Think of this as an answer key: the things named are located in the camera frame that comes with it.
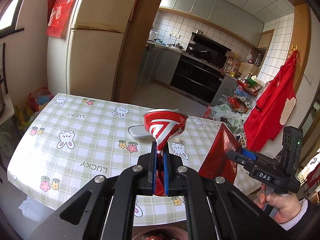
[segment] checkered tablecloth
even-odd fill
[[[134,139],[132,125],[143,124],[141,106],[58,94],[21,139],[8,166],[8,180],[42,204],[57,209],[98,174],[119,175],[151,151],[153,138]],[[220,122],[189,117],[179,148],[183,164],[201,167]],[[261,186],[238,166],[235,186],[246,195]],[[183,197],[138,196],[135,226],[186,219]]]

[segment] wire basket rack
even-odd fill
[[[240,114],[245,114],[248,109],[256,104],[258,90],[262,86],[252,79],[244,81],[244,77],[233,86],[233,91],[228,95],[232,109]]]

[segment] metal screw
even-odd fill
[[[180,166],[180,167],[178,167],[178,171],[179,171],[179,172],[184,173],[184,172],[186,172],[187,170],[188,170],[188,168],[187,168],[186,166]]]
[[[94,181],[95,181],[96,183],[101,183],[101,182],[104,181],[104,177],[101,176],[101,175],[99,175],[99,176],[97,176],[97,177],[94,178]]]
[[[142,166],[141,165],[134,165],[132,167],[133,171],[142,171]]]
[[[226,182],[226,179],[224,177],[216,177],[215,181],[218,184],[223,184]]]

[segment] white tile wall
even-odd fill
[[[258,75],[258,79],[265,83],[276,76],[286,60],[292,36],[293,18],[294,14],[289,14],[264,24],[263,31],[275,29]]]
[[[153,22],[153,31],[158,32],[158,39],[163,43],[180,43],[184,49],[187,49],[191,33],[196,29],[202,30],[203,35],[207,38],[214,40],[221,45],[230,48],[232,51],[237,52],[244,60],[251,52],[251,48],[245,46],[243,43],[232,38],[231,36],[222,33],[212,27],[195,22],[188,18],[183,18],[178,15],[157,12],[156,18]],[[169,36],[169,33],[178,33],[179,38]]]

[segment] refrigerator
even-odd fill
[[[49,36],[49,91],[112,100],[135,0],[75,0],[61,38]]]

